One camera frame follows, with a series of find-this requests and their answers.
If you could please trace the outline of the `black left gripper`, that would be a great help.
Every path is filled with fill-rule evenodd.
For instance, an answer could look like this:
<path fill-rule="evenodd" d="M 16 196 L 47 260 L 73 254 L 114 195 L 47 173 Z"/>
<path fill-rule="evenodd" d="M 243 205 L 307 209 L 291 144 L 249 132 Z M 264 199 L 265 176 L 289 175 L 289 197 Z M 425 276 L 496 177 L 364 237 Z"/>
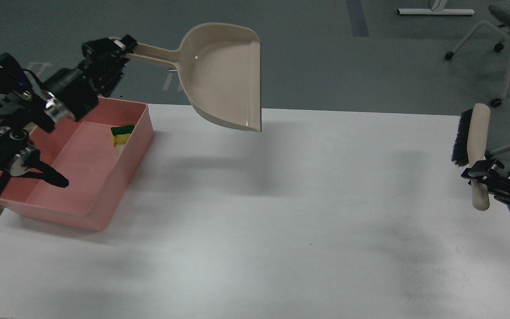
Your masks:
<path fill-rule="evenodd" d="M 97 107 L 99 95 L 111 96 L 123 77 L 125 56 L 134 53 L 137 44 L 131 35 L 84 43 L 81 69 L 63 67 L 43 81 L 45 114 L 54 123 L 64 118 L 81 121 Z"/>

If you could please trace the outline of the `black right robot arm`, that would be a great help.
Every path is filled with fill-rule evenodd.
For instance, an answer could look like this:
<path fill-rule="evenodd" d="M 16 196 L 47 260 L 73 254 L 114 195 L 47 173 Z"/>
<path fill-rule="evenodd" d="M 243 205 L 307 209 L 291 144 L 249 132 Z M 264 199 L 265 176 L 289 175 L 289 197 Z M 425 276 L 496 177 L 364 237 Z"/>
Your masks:
<path fill-rule="evenodd" d="M 476 161 L 466 168 L 461 177 L 469 180 L 472 205 L 476 210 L 486 211 L 490 208 L 490 196 L 510 206 L 510 171 L 496 158 Z"/>

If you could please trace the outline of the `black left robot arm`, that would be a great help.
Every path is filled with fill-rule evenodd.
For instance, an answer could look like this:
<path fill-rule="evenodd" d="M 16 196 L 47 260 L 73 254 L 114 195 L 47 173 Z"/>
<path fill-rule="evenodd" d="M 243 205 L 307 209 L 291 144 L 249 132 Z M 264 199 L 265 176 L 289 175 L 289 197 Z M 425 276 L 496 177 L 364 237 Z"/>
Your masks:
<path fill-rule="evenodd" d="M 130 35 L 86 42 L 76 67 L 63 67 L 46 81 L 9 53 L 0 54 L 0 196 L 12 177 L 69 185 L 64 175 L 41 161 L 26 126 L 33 123 L 51 133 L 64 118 L 81 121 L 97 107 L 99 97 L 111 96 L 136 46 Z"/>

